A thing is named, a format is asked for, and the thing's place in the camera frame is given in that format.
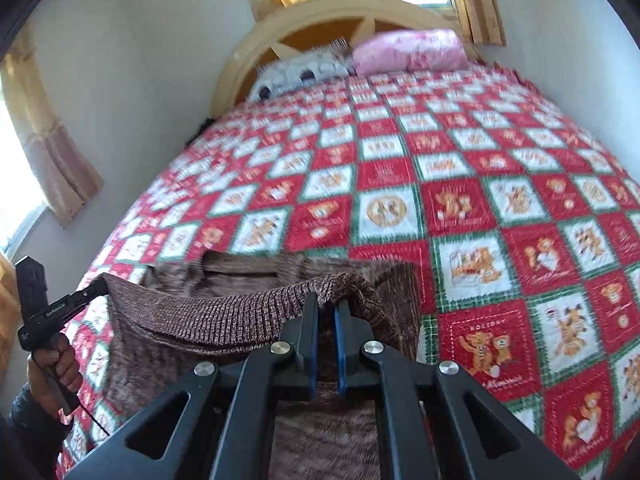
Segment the person's left hand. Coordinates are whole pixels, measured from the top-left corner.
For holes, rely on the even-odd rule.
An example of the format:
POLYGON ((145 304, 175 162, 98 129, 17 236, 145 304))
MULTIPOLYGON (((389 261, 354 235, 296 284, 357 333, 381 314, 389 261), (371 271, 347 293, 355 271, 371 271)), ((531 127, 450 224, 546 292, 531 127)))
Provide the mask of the person's left hand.
POLYGON ((82 375, 75 350, 65 335, 58 334, 51 348, 38 349, 29 355, 27 383, 32 397, 53 418, 76 410, 82 375))

